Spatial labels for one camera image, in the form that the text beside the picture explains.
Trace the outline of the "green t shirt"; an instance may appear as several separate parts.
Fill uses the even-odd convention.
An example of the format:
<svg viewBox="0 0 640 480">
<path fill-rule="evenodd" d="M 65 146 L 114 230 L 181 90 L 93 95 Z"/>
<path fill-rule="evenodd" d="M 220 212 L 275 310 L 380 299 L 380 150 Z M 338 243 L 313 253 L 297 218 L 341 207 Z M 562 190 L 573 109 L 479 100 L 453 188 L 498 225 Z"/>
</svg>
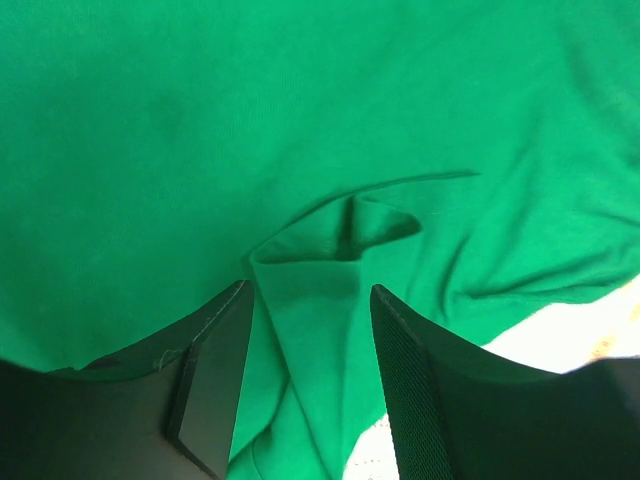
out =
<svg viewBox="0 0 640 480">
<path fill-rule="evenodd" d="M 639 273 L 635 1 L 5 1 L 1 355 L 257 294 L 229 475 L 338 479 L 369 294 L 486 344 Z"/>
</svg>

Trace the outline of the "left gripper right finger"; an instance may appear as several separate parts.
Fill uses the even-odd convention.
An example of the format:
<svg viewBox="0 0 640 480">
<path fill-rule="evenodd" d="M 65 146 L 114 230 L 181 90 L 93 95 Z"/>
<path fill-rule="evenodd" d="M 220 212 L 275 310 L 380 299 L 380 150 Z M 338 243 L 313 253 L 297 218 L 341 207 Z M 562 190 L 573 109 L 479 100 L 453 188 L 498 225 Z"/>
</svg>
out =
<svg viewBox="0 0 640 480">
<path fill-rule="evenodd" d="M 381 285 L 370 311 L 403 479 L 635 479 L 639 363 L 556 374 L 495 355 Z"/>
</svg>

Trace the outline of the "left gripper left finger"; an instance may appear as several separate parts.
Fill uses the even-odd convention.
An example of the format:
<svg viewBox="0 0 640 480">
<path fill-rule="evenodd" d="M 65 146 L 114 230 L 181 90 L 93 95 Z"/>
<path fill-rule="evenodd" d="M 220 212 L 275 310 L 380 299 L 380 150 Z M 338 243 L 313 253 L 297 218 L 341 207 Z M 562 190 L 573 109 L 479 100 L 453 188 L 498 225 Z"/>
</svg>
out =
<svg viewBox="0 0 640 480">
<path fill-rule="evenodd" d="M 247 281 L 81 369 L 1 365 L 5 479 L 222 479 L 254 308 Z"/>
</svg>

